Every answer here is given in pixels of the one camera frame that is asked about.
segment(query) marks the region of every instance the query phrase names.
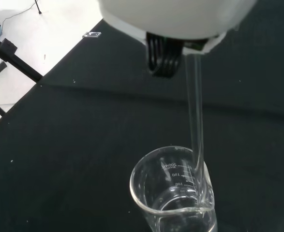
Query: white floor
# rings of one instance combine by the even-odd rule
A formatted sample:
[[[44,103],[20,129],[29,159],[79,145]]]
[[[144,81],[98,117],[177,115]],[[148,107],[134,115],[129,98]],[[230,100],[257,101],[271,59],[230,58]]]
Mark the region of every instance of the white floor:
[[[0,0],[0,23],[32,6],[34,0]],[[7,19],[0,40],[7,38],[16,55],[42,75],[51,70],[101,19],[97,0],[39,0],[21,15]],[[0,106],[9,110],[34,82],[9,63],[0,73]]]

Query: black cable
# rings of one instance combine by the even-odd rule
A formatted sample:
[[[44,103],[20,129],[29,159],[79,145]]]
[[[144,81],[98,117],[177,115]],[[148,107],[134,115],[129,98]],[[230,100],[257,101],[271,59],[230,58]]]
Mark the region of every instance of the black cable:
[[[24,12],[26,12],[26,11],[28,11],[28,10],[30,10],[35,4],[37,4],[37,1],[38,0],[35,0],[35,3],[30,7],[30,8],[28,8],[28,9],[26,9],[26,10],[24,10],[23,12],[20,12],[20,13],[18,13],[18,14],[15,14],[15,15],[13,15],[13,16],[11,16],[11,17],[9,17],[9,18],[6,18],[6,19],[10,19],[10,18],[13,18],[13,17],[15,17],[15,16],[17,16],[17,15],[21,15],[22,13],[24,13]],[[5,20],[3,21],[3,23],[2,23],[2,30],[1,30],[1,34],[2,34],[2,32],[3,32],[3,27],[4,27],[4,22],[5,22]]]

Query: small transparent object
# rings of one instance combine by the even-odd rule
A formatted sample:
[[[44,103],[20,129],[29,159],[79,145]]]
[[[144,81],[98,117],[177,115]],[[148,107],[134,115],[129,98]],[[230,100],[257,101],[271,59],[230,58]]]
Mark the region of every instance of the small transparent object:
[[[162,147],[132,171],[131,195],[153,232],[217,232],[209,172],[204,164],[197,196],[192,153],[180,146]]]

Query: black table surface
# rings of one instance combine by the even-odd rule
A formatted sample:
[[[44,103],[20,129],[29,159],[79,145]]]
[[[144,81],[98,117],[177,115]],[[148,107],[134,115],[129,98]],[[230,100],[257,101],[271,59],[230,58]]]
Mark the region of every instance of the black table surface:
[[[101,21],[0,120],[0,231],[149,231],[135,164],[190,146],[184,67],[151,77]],[[203,65],[205,161],[219,232],[284,232],[284,1],[262,0]]]

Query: black bracket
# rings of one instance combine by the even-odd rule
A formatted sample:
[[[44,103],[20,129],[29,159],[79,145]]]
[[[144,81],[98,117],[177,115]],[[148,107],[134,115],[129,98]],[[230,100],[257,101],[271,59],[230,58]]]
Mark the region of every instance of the black bracket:
[[[42,75],[40,75],[36,70],[26,64],[23,60],[21,60],[18,56],[15,55],[17,47],[7,39],[4,39],[0,42],[0,59],[5,62],[9,62],[19,71],[21,71],[24,75],[29,77],[34,82],[38,82],[42,79]]]

